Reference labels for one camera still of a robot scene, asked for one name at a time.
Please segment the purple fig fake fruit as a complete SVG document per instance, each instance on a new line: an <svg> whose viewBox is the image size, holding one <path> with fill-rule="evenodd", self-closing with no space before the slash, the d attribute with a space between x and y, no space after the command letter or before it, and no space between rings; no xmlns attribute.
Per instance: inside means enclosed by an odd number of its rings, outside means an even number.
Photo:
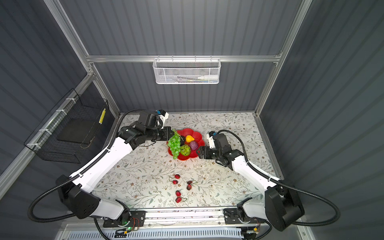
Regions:
<svg viewBox="0 0 384 240"><path fill-rule="evenodd" d="M199 144L196 141L189 143L189 146L190 146L192 151L195 151L199 148Z"/></svg>

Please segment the green grape bunch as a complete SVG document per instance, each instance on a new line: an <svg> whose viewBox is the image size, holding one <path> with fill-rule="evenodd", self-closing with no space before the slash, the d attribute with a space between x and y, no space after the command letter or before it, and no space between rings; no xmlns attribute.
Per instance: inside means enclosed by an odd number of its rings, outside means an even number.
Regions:
<svg viewBox="0 0 384 240"><path fill-rule="evenodd" d="M181 152L181 136L176 130L173 130L174 135L169 139L167 146L171 150L173 159L176 160Z"/></svg>

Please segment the yellow lemon fake fruit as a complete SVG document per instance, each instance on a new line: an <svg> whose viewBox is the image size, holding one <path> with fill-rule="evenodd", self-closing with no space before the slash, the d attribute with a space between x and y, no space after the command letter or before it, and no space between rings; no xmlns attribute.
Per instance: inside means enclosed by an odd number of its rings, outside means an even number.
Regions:
<svg viewBox="0 0 384 240"><path fill-rule="evenodd" d="M186 143L191 143L195 140L195 138L191 135L187 135L186 136Z"/></svg>

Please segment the green custard apple fake fruit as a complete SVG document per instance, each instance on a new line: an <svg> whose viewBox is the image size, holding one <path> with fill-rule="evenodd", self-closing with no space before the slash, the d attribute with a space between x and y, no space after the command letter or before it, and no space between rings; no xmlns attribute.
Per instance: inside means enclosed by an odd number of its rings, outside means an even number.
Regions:
<svg viewBox="0 0 384 240"><path fill-rule="evenodd" d="M191 152L192 152L192 149L189 145L183 145L180 148L180 154L182 156L188 157L191 154Z"/></svg>

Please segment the dark cherry pair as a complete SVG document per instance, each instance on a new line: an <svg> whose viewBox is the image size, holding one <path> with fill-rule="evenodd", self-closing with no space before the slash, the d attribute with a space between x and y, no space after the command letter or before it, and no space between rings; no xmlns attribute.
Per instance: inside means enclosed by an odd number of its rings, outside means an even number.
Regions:
<svg viewBox="0 0 384 240"><path fill-rule="evenodd" d="M188 182L187 182L187 187L186 187L186 189L187 189L188 191L190 191L190 190L192 189L193 184L194 184L194 181L188 181Z"/></svg>

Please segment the red cherry pair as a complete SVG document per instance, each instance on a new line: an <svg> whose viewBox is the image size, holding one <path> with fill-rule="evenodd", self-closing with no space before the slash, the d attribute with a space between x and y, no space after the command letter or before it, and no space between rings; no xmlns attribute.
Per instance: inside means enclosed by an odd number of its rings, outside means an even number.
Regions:
<svg viewBox="0 0 384 240"><path fill-rule="evenodd" d="M175 174L171 177L171 182L174 184L174 185L177 185L179 183L179 179L181 178L181 176L179 174Z"/></svg>
<svg viewBox="0 0 384 240"><path fill-rule="evenodd" d="M176 200L175 200L175 202L176 202L176 203L180 203L180 202L183 200L183 198L182 198L182 193L181 193L180 191L176 191L175 194L176 194Z"/></svg>

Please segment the dark avocado fake fruit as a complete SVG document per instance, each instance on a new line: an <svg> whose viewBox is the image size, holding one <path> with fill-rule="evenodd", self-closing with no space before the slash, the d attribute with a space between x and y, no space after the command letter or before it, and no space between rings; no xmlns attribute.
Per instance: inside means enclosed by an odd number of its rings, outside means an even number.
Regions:
<svg viewBox="0 0 384 240"><path fill-rule="evenodd" d="M180 146L183 146L186 144L186 137L185 136L180 136Z"/></svg>

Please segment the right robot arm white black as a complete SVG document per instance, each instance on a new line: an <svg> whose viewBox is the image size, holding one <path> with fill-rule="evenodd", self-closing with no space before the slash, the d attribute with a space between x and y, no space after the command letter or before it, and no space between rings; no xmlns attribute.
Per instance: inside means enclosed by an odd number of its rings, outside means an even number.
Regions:
<svg viewBox="0 0 384 240"><path fill-rule="evenodd" d="M237 204L235 213L224 210L228 217L238 218L241 223L252 220L268 221L278 231L285 230L304 213L298 193L283 187L279 178L273 177L248 159L245 145L242 150L233 149L223 132L209 132L208 146L199 147L196 152L200 159L214 160L216 164L229 168L249 181L260 191L262 199L247 197Z"/></svg>

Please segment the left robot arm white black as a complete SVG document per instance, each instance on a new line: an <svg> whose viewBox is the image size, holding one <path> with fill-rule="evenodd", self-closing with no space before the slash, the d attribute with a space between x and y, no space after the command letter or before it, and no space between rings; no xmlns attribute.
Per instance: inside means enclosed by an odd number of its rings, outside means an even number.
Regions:
<svg viewBox="0 0 384 240"><path fill-rule="evenodd" d="M174 136L165 122L164 110L140 112L139 119L116 131L116 137L84 167L69 176L70 183L59 188L61 202L78 218L108 218L126 225L132 218L130 209L121 201L103 199L93 194L97 183L123 157L146 141L168 141Z"/></svg>

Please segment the red flower shaped bowl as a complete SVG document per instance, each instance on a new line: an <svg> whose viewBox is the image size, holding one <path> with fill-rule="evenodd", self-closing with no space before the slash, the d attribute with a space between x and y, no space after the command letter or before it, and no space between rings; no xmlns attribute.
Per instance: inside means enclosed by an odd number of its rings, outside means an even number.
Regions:
<svg viewBox="0 0 384 240"><path fill-rule="evenodd" d="M197 158L198 148L205 146L202 134L189 128L174 130L174 133L177 134L171 138L171 142L175 140L177 136L180 137L180 140L174 141L174 143L180 144L178 147L174 145L174 150L176 150L179 155L177 157L173 155L171 145L167 142L169 155L171 155L174 160L178 159L180 161Z"/></svg>

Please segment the yellow tag on basket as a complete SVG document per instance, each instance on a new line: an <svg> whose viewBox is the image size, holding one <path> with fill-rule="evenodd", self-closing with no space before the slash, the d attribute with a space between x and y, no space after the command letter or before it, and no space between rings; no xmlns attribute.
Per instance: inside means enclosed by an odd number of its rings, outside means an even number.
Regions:
<svg viewBox="0 0 384 240"><path fill-rule="evenodd" d="M104 118L105 118L105 114L106 114L106 108L103 108L101 114L100 114L100 117L99 117L99 121L98 123L101 125L104 121Z"/></svg>

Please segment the black pad in basket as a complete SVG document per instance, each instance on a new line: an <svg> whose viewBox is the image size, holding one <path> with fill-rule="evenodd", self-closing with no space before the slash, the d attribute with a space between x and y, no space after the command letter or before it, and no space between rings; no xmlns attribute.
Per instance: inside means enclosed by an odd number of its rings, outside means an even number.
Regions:
<svg viewBox="0 0 384 240"><path fill-rule="evenodd" d="M88 145L96 135L100 124L92 120L70 119L58 134L57 140L62 142Z"/></svg>

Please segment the white marker in basket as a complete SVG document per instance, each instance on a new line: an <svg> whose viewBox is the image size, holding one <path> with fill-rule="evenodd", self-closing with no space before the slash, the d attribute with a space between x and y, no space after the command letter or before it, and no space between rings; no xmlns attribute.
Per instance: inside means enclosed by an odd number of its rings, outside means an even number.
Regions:
<svg viewBox="0 0 384 240"><path fill-rule="evenodd" d="M217 82L219 80L219 75L203 75L199 76L198 80L203 82Z"/></svg>

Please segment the white vented strip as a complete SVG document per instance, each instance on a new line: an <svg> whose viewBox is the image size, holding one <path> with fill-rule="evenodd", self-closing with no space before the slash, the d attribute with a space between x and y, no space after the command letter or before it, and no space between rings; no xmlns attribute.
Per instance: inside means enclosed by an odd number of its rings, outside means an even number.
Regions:
<svg viewBox="0 0 384 240"><path fill-rule="evenodd" d="M237 228L200 229L144 229L127 234L117 234L116 230L104 231L110 240L242 240L241 230Z"/></svg>

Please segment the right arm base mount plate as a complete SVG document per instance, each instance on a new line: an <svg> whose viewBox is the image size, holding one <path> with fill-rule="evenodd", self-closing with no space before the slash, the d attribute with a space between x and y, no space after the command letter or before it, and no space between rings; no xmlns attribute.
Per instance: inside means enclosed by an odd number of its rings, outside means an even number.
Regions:
<svg viewBox="0 0 384 240"><path fill-rule="evenodd" d="M262 223L265 223L263 219L255 218L255 217L249 217L246 215L246 213L239 209L239 208L226 208L223 209L223 215L225 218L225 223L227 225L234 225L234 224L254 224L254 225L260 225Z"/></svg>

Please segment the aluminium front rail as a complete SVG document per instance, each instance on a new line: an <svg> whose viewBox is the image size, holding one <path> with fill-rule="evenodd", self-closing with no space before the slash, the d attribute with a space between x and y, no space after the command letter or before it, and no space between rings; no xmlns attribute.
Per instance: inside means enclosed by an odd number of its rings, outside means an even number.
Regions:
<svg viewBox="0 0 384 240"><path fill-rule="evenodd" d="M191 207L191 208L153 208L153 209L131 209L130 211L146 211L144 229L199 229L199 228L250 228L258 229L258 233L267 231L270 227L267 219L260 225L234 224L227 225L223 215L223 209L237 208L235 206L220 207Z"/></svg>

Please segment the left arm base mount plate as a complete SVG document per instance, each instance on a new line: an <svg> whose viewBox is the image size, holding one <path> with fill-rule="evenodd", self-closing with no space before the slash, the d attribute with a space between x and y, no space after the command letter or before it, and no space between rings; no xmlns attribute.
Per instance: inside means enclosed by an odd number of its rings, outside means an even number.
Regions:
<svg viewBox="0 0 384 240"><path fill-rule="evenodd" d="M104 228L140 228L144 226L146 211L128 211L124 210L116 220L104 220Z"/></svg>

